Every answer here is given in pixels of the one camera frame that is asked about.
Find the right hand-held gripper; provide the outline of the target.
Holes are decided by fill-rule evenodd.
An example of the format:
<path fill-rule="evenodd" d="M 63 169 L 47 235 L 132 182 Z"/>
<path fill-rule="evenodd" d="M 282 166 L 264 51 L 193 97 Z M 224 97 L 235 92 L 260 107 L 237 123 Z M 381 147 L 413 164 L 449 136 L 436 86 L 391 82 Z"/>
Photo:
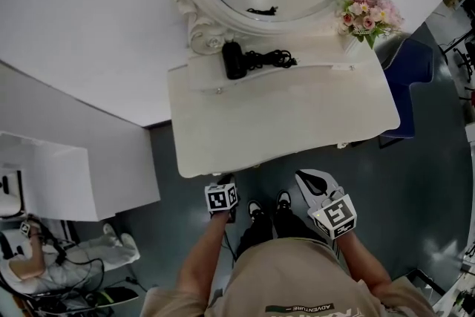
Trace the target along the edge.
<path fill-rule="evenodd" d="M 307 205 L 307 214 L 330 240 L 356 227 L 357 214 L 349 195 L 334 177 L 315 169 L 295 172 L 295 180 Z"/>

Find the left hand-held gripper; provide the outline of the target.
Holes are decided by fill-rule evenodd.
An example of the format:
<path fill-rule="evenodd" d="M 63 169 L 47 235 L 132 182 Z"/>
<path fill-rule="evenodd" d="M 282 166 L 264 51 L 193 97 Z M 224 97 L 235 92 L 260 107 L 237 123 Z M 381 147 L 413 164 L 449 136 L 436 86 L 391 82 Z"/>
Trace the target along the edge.
<path fill-rule="evenodd" d="M 229 216 L 228 223 L 235 222 L 236 208 L 240 198 L 233 174 L 226 174 L 217 183 L 206 186 L 204 193 L 207 209 L 211 216 L 227 212 Z"/>

